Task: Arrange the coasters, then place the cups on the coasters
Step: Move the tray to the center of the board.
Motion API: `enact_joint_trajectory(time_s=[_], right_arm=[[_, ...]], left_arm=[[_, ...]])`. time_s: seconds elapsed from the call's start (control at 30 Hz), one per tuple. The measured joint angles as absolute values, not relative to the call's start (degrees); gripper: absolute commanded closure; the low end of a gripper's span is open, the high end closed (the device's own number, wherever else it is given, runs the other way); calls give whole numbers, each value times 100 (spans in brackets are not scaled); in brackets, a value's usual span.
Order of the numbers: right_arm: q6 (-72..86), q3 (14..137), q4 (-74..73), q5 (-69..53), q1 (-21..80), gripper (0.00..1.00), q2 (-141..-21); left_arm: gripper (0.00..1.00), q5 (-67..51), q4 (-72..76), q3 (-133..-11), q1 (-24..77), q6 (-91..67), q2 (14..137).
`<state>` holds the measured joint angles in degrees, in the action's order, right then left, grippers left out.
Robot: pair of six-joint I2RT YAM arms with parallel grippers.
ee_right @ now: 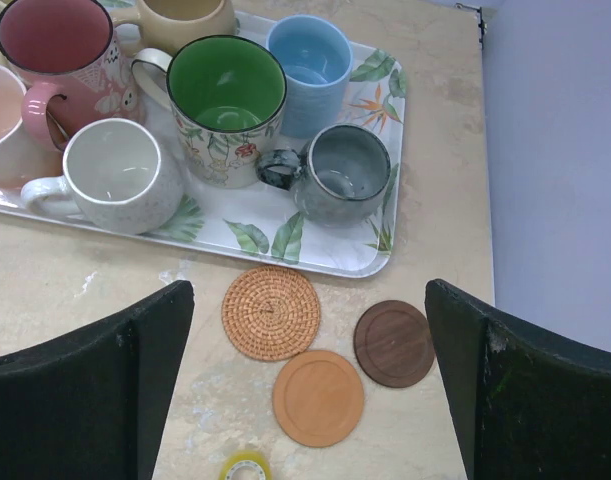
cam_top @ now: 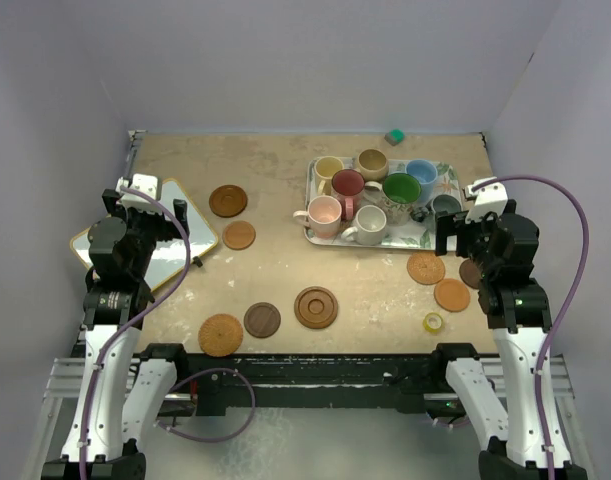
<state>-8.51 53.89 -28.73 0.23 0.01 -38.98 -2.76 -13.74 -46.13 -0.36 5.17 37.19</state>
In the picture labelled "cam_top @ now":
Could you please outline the floral serving tray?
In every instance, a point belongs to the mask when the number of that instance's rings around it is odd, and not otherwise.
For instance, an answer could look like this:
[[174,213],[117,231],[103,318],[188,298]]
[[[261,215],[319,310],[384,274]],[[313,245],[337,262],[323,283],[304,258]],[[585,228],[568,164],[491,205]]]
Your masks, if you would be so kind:
[[[318,160],[319,157],[315,157],[308,166],[305,206],[308,206],[310,200],[317,195],[315,165]],[[437,167],[438,179],[430,199],[440,195],[448,195],[456,199],[460,206],[463,206],[461,189],[459,187],[458,175],[455,167],[444,162],[433,161],[433,164]],[[314,245],[359,247],[359,244],[354,241],[342,239],[340,233],[338,233],[335,237],[327,239],[316,237],[313,231],[308,227],[303,228],[303,233],[305,238]],[[430,226],[428,219],[425,219],[422,222],[415,222],[414,220],[410,219],[404,225],[387,226],[384,239],[379,245],[376,245],[376,248],[434,250],[435,233]]]

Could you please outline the brown ringed wooden saucer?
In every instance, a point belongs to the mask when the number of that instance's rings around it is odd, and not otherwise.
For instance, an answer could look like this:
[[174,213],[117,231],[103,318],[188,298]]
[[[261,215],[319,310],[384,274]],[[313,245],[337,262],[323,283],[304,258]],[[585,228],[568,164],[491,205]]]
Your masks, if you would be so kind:
[[247,206],[246,192],[237,185],[217,187],[209,197],[211,211],[221,218],[231,218],[240,214]]

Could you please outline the light wood round coaster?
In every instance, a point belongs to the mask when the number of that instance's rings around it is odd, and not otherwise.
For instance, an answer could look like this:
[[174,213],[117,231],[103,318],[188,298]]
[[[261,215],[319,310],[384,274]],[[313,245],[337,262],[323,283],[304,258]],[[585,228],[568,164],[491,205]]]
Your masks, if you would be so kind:
[[232,250],[244,250],[256,239],[255,228],[246,221],[234,221],[223,230],[223,242]]

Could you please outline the dark walnut round coaster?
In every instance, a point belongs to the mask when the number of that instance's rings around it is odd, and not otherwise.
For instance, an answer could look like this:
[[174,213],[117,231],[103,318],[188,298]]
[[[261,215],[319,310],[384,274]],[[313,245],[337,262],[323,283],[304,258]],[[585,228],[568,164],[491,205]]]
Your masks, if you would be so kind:
[[255,338],[274,335],[281,325],[281,314],[271,303],[258,302],[251,305],[244,315],[244,327]]

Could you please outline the large brown ringed saucer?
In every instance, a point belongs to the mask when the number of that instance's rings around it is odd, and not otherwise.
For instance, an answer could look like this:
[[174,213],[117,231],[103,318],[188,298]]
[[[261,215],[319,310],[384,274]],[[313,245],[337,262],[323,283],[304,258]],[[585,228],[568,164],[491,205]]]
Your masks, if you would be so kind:
[[337,318],[338,300],[321,286],[302,290],[294,301],[294,313],[298,322],[309,329],[324,329]]

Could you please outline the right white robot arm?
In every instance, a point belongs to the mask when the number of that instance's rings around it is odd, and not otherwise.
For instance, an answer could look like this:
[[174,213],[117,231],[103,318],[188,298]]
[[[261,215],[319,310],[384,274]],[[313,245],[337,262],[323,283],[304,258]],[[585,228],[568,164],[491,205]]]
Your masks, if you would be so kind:
[[549,300],[531,276],[538,227],[513,205],[475,221],[464,212],[440,212],[436,254],[445,254],[449,237],[456,239],[457,255],[480,271],[479,305],[498,349],[506,399],[499,400],[469,344],[438,345],[441,360],[429,376],[437,389],[458,395],[480,443],[480,477],[587,478],[572,461],[557,414],[546,344],[553,331]]

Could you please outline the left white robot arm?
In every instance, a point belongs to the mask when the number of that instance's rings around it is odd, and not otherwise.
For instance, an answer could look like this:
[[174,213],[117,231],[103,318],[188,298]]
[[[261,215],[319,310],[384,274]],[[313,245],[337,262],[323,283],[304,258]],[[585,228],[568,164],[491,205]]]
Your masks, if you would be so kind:
[[183,390],[191,378],[183,347],[173,346],[170,358],[153,361],[156,381],[143,385],[139,419],[123,418],[134,395],[126,386],[143,319],[162,302],[145,280],[147,269],[158,243],[190,245],[187,203],[176,199],[167,209],[158,192],[128,187],[107,189],[102,199],[107,215],[87,234],[92,266],[85,278],[85,364],[76,413],[59,458],[42,467],[44,479],[144,478],[142,429],[166,391]]

